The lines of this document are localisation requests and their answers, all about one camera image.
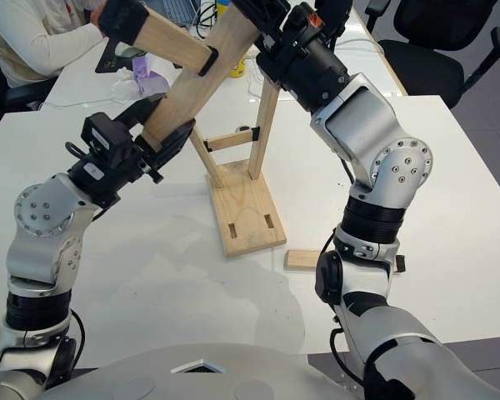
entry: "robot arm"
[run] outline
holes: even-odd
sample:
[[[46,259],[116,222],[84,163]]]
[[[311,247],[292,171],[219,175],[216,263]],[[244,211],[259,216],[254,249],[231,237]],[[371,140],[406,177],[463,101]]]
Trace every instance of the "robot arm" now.
[[[362,377],[366,398],[500,398],[468,371],[415,317],[387,305],[398,230],[433,156],[402,130],[387,101],[362,75],[349,76],[328,48],[344,30],[351,1],[317,0],[288,15],[284,0],[232,0],[262,32],[257,64],[312,114],[311,126],[343,160],[355,182],[333,239],[318,260],[316,291],[337,315]],[[158,169],[186,141],[189,121],[154,152],[129,129],[159,99],[136,103],[114,121],[88,118],[89,153],[67,174],[21,193],[17,235],[7,255],[7,314],[0,327],[0,398],[28,399],[70,375],[75,342],[67,337],[69,303],[83,232],[118,190]]]

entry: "laptop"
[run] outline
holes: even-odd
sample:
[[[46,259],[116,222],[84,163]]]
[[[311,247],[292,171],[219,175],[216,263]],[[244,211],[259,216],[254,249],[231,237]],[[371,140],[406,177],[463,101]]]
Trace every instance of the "laptop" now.
[[[141,3],[179,27],[191,25],[200,8],[200,0],[142,0]]]

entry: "black cable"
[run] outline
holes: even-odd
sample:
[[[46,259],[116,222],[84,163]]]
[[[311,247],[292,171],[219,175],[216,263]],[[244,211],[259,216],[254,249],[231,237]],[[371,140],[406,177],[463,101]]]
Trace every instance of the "black cable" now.
[[[353,373],[352,371],[350,371],[350,368],[348,368],[346,366],[346,364],[343,362],[343,360],[339,357],[339,355],[337,354],[337,349],[335,348],[335,337],[339,334],[339,333],[343,333],[343,330],[342,329],[339,329],[339,328],[336,328],[336,329],[333,329],[332,332],[330,333],[330,348],[332,349],[332,354],[333,354],[333,357],[335,358],[335,361],[337,361],[337,364],[339,364],[339,367],[342,368],[342,370],[351,378],[353,379],[355,382],[357,382],[357,384],[359,386],[361,386],[363,388],[363,380],[358,377],[358,375],[356,375],[355,373]]]
[[[104,208],[101,212],[99,212],[97,215],[95,215],[92,218],[92,223],[94,223],[97,219],[99,219],[103,214],[105,214],[108,211],[109,208]]]
[[[328,248],[328,246],[330,245],[330,243],[332,242],[333,240],[333,235],[335,235],[335,228],[332,230],[332,234],[330,235],[330,237],[327,239],[326,241],[326,244],[324,245],[324,247],[322,248],[321,250],[321,254],[324,253],[326,251],[326,249]]]
[[[85,154],[85,152],[83,152],[83,150],[80,147],[76,146],[72,142],[65,142],[65,149],[69,153],[71,153],[75,158],[79,158],[80,160],[85,156],[87,156],[87,154]]]
[[[74,319],[76,319],[77,325],[80,328],[80,333],[82,334],[82,337],[80,339],[80,348],[77,350],[76,357],[74,358],[74,362],[72,363],[72,369],[74,369],[76,367],[76,364],[78,364],[80,357],[82,356],[83,347],[85,346],[85,327],[83,326],[83,322],[80,316],[77,315],[76,312],[72,309],[70,309],[70,312]]]
[[[350,183],[353,184],[353,175],[352,173],[350,172],[350,168],[348,168],[348,164],[346,161],[344,161],[342,158],[341,158],[341,164],[342,164],[342,167],[344,168],[344,172],[347,173],[348,175],[348,179],[350,179]]]

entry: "yellow cup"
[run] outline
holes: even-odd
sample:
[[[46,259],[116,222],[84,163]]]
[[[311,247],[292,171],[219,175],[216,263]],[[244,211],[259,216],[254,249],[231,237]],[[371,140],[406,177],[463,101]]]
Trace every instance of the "yellow cup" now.
[[[217,0],[217,15],[220,18],[230,5],[230,0]],[[244,65],[244,57],[239,60],[239,62],[232,67],[232,70],[229,73],[229,77],[231,78],[240,78],[247,71],[246,66]]]

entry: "white sleeve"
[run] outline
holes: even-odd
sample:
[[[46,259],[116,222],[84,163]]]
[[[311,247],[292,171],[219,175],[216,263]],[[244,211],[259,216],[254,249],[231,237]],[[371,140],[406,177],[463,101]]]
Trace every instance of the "white sleeve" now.
[[[51,76],[100,42],[91,23],[49,35],[37,10],[26,0],[0,0],[0,35],[34,71]]]

